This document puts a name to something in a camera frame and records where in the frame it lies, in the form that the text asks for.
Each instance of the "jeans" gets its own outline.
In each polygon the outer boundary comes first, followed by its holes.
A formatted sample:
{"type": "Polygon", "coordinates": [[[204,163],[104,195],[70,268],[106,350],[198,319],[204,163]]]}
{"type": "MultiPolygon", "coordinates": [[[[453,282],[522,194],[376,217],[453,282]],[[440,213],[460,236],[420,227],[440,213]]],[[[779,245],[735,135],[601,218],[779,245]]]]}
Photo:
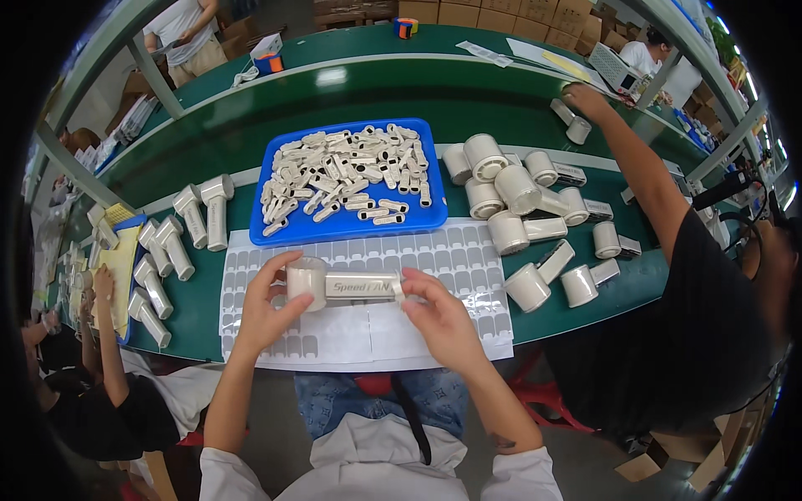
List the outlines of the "jeans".
{"type": "MultiPolygon", "coordinates": [[[[397,374],[415,402],[421,423],[442,428],[461,440],[468,405],[468,388],[462,378],[445,368],[397,374]]],[[[388,414],[407,418],[394,391],[378,397],[367,395],[350,374],[296,372],[295,393],[298,412],[313,440],[333,431],[349,412],[369,419],[388,414]]]]}

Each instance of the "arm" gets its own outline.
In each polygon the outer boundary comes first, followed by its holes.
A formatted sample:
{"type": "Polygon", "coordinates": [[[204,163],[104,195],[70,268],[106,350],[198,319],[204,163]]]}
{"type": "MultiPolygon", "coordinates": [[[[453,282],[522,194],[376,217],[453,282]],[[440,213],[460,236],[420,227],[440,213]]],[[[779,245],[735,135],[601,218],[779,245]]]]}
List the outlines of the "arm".
{"type": "Polygon", "coordinates": [[[592,87],[572,83],[563,89],[563,100],[601,128],[621,174],[649,218],[670,265],[679,227],[690,206],[671,179],[666,165],[592,87]]]}
{"type": "Polygon", "coordinates": [[[271,286],[286,280],[281,268],[301,255],[294,251],[275,256],[248,284],[240,331],[206,414],[204,446],[232,454],[242,448],[256,359],[312,304],[310,294],[293,298],[278,311],[270,304],[278,294],[286,294],[284,285],[271,286]]]}
{"type": "Polygon", "coordinates": [[[178,38],[176,47],[182,46],[185,43],[190,43],[195,35],[203,30],[204,26],[212,21],[212,18],[217,14],[218,3],[217,0],[198,0],[198,4],[203,7],[203,14],[200,15],[197,22],[178,38]]]}
{"type": "Polygon", "coordinates": [[[128,398],[128,381],[125,379],[123,359],[119,355],[114,324],[111,322],[111,295],[114,278],[106,265],[95,273],[95,294],[98,301],[98,330],[100,331],[100,360],[103,367],[103,384],[111,403],[119,407],[128,398]]]}
{"type": "Polygon", "coordinates": [[[429,302],[405,301],[404,312],[423,335],[431,355],[465,380],[496,451],[508,455],[543,447],[540,428],[484,354],[462,302],[426,273],[405,268],[403,275],[407,278],[404,293],[429,302]]]}

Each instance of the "right hand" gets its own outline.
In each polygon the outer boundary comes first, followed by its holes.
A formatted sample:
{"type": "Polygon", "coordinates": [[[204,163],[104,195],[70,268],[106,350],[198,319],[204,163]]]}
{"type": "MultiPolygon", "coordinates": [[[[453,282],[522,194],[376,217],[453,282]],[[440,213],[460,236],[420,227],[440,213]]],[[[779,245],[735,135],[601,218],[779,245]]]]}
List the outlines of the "right hand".
{"type": "Polygon", "coordinates": [[[595,123],[601,123],[610,113],[615,114],[607,99],[586,83],[570,83],[563,87],[562,100],[595,123]]]}
{"type": "Polygon", "coordinates": [[[486,367],[488,357],[462,301],[431,275],[414,268],[404,268],[401,273],[407,278],[401,284],[404,293],[429,302],[406,300],[401,308],[423,335],[432,357],[463,377],[486,367]]]}
{"type": "Polygon", "coordinates": [[[111,301],[111,296],[114,293],[114,277],[106,265],[101,266],[95,272],[94,289],[98,301],[111,301]]]}

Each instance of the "white shirt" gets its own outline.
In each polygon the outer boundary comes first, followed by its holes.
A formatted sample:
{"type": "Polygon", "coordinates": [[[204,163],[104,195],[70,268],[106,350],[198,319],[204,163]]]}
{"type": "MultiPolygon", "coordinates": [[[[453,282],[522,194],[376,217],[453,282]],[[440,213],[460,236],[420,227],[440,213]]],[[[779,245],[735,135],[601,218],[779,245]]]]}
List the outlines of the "white shirt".
{"type": "MultiPolygon", "coordinates": [[[[393,414],[369,419],[346,414],[339,426],[312,444],[314,468],[287,487],[276,501],[468,501],[454,468],[468,448],[447,431],[423,425],[431,465],[406,419],[393,414]]],[[[206,447],[200,454],[200,501],[269,501],[256,474],[239,457],[206,447]]],[[[562,501],[545,447],[493,459],[493,476],[482,501],[562,501]]]]}
{"type": "MultiPolygon", "coordinates": [[[[161,39],[161,45],[166,46],[195,26],[202,14],[203,8],[198,0],[177,0],[150,21],[142,31],[145,34],[156,34],[161,39]]],[[[167,51],[167,65],[179,66],[186,63],[212,36],[214,36],[212,23],[209,23],[189,43],[167,51]]]]}
{"type": "Polygon", "coordinates": [[[621,59],[644,75],[651,73],[654,76],[662,67],[662,61],[657,61],[655,63],[651,54],[649,54],[649,49],[643,42],[627,43],[624,48],[621,49],[620,56],[621,59]]]}

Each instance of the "hair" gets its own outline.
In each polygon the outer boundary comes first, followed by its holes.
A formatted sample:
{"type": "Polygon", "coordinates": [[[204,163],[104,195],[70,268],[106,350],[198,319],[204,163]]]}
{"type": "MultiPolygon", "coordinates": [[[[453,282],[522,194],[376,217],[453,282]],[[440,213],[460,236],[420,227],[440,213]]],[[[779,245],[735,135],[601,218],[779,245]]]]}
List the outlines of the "hair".
{"type": "Polygon", "coordinates": [[[660,45],[661,43],[665,43],[669,49],[674,46],[673,43],[668,41],[668,38],[663,36],[662,33],[655,30],[653,27],[649,28],[649,30],[646,32],[646,39],[649,41],[649,45],[660,45]]]}

